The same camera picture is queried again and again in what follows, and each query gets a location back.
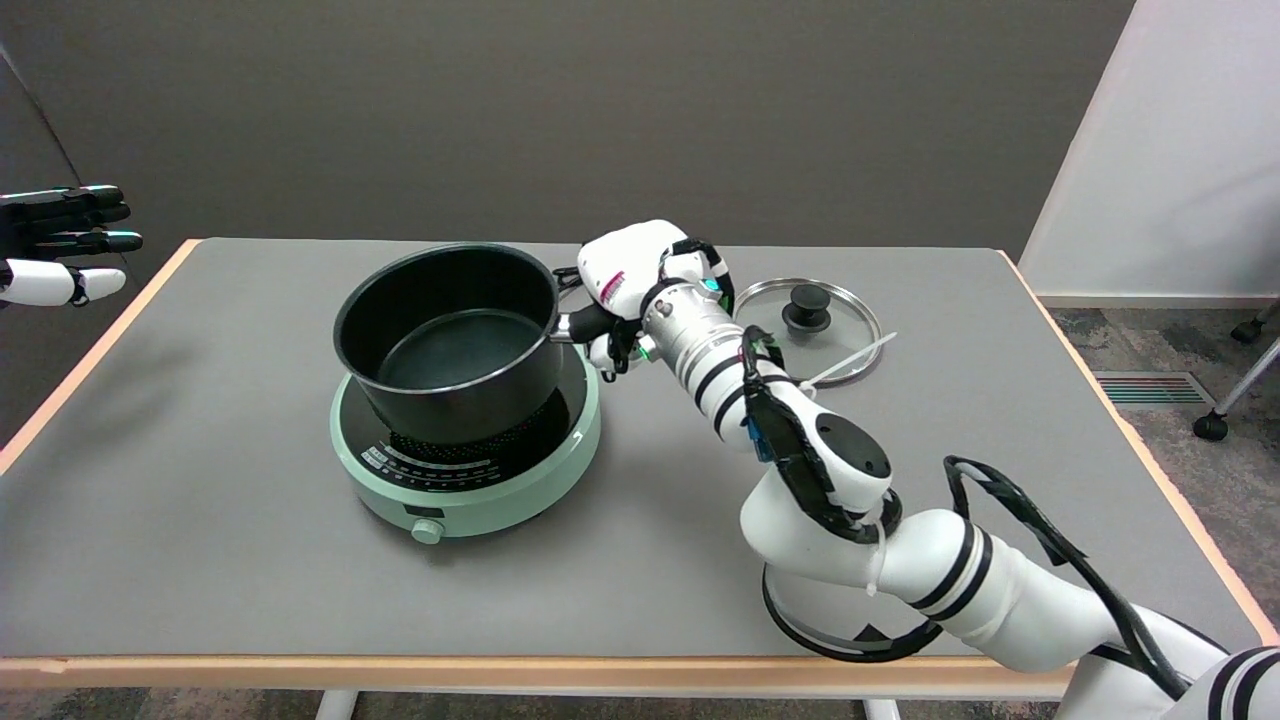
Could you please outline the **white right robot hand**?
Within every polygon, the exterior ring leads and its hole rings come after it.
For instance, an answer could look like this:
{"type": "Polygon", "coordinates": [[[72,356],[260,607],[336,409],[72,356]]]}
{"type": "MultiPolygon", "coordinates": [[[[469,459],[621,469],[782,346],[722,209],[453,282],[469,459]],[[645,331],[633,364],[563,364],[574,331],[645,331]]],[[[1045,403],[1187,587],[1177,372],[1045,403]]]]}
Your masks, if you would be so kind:
{"type": "Polygon", "coordinates": [[[590,304],[561,314],[550,340],[584,346],[586,359],[607,382],[628,370],[643,315],[660,290],[699,284],[726,313],[736,304],[730,268],[718,249],[662,219],[584,243],[570,274],[585,288],[590,304]]]}

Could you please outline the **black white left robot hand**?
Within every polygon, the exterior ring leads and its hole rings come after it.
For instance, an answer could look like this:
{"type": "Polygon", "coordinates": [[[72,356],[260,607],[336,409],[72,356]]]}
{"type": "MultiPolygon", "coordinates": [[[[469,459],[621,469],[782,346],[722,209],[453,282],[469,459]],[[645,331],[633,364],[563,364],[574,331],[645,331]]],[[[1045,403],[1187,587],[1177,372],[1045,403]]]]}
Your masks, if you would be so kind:
{"type": "Polygon", "coordinates": [[[3,306],[83,307],[120,291],[128,279],[124,270],[67,260],[141,250],[142,234],[113,227],[129,217],[125,195],[114,184],[4,193],[3,306]]]}

